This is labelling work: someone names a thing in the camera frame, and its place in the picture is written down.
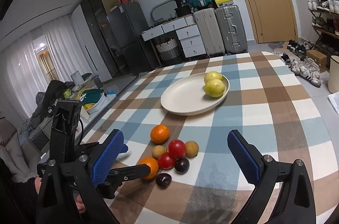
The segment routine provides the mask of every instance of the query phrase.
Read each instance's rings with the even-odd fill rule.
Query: black refrigerator
[[[150,41],[141,33],[150,27],[139,3],[125,3],[107,15],[121,52],[133,75],[154,70],[159,64]]]

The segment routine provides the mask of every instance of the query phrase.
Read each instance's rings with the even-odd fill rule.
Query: drawer
[[[192,46],[197,46],[197,45],[201,45],[203,44],[201,36],[192,36],[189,38],[185,38],[180,40],[181,45],[183,48],[187,48],[187,47],[192,47]]]
[[[200,35],[198,25],[182,28],[180,30],[177,30],[176,32],[177,32],[178,39],[180,40],[188,38],[188,37]]]
[[[185,17],[185,19],[186,19],[187,25],[192,25],[192,24],[195,23],[195,22],[194,22],[193,15],[187,16],[187,17]]]
[[[186,57],[193,57],[198,55],[206,54],[204,44],[198,46],[192,46],[184,48],[184,53]]]
[[[183,18],[176,19],[176,20],[170,21],[168,23],[165,23],[161,26],[162,26],[162,29],[164,30],[164,33],[168,33],[170,31],[174,31],[174,30],[180,29],[182,27],[186,27],[187,23],[186,23],[186,19],[183,17]]]
[[[156,36],[161,36],[164,34],[164,31],[162,30],[161,26],[154,27],[152,29],[147,30],[142,35],[142,38],[144,41],[150,40]]]

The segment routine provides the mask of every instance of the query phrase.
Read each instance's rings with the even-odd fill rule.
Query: human hand
[[[41,187],[41,178],[40,177],[36,177],[34,180],[34,186],[35,186],[35,190],[37,192],[37,194],[39,194],[40,191],[40,187]],[[77,208],[79,210],[79,213],[84,213],[86,211],[84,202],[81,199],[81,196],[78,195],[75,198],[75,204],[77,205]]]

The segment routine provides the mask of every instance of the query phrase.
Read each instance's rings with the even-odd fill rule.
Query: metal screw
[[[297,163],[298,166],[303,166],[304,165],[304,162],[302,160],[300,160],[300,159],[297,159],[296,163]]]
[[[79,161],[80,162],[85,162],[86,160],[87,160],[87,155],[81,155],[80,157],[79,157]]]
[[[264,155],[264,160],[266,162],[271,162],[273,160],[272,156],[271,155]]]
[[[54,166],[54,165],[55,165],[55,160],[50,160],[50,161],[48,162],[48,165],[49,165],[50,167]]]

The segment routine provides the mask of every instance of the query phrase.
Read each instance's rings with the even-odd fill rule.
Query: dark plum
[[[178,174],[185,174],[189,170],[189,160],[186,158],[180,158],[175,162],[175,171]]]
[[[167,189],[169,184],[172,181],[172,176],[168,173],[159,173],[155,178],[155,182],[157,183],[158,187],[161,189]]]

